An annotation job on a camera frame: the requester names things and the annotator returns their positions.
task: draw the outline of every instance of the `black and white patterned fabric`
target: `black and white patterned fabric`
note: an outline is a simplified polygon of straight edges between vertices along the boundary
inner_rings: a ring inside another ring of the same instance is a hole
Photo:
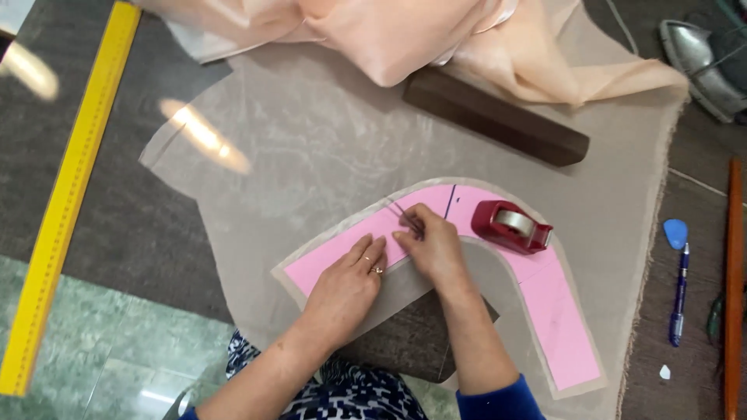
[[[236,330],[229,344],[226,376],[231,379],[261,352]],[[399,375],[346,362],[336,356],[310,379],[280,420],[427,420],[418,400]]]

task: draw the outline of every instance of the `blue sleeve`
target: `blue sleeve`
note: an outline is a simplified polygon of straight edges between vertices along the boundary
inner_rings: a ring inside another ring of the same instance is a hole
[[[481,395],[456,392],[462,420],[544,420],[524,375],[506,388]]]
[[[194,412],[194,407],[189,407],[187,411],[179,417],[179,420],[199,420],[197,414]]]

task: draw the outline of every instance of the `measuring ruler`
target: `measuring ruler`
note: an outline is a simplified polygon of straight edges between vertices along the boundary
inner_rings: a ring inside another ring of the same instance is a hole
[[[25,395],[34,376],[67,246],[139,20],[138,7],[114,3],[28,263],[0,368],[0,394]]]

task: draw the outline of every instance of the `tape dispenser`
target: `tape dispenser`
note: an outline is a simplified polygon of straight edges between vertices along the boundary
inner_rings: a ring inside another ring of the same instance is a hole
[[[553,227],[538,223],[510,201],[481,201],[472,216],[472,230],[482,239],[517,253],[546,250]]]

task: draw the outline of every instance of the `paper pattern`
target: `paper pattern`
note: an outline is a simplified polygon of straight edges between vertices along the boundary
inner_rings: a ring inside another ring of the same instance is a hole
[[[435,185],[410,193],[396,202],[404,209],[425,203],[454,223],[459,235],[478,238],[471,228],[471,218],[477,204],[484,200],[504,198],[468,185]],[[308,297],[322,271],[367,233],[387,237],[386,253],[390,267],[406,257],[404,250],[391,237],[394,230],[403,229],[394,212],[381,209],[289,264],[285,273]],[[497,245],[489,246],[506,259],[515,275],[530,323],[558,390],[600,377],[592,344],[553,247],[532,256],[523,256]]]

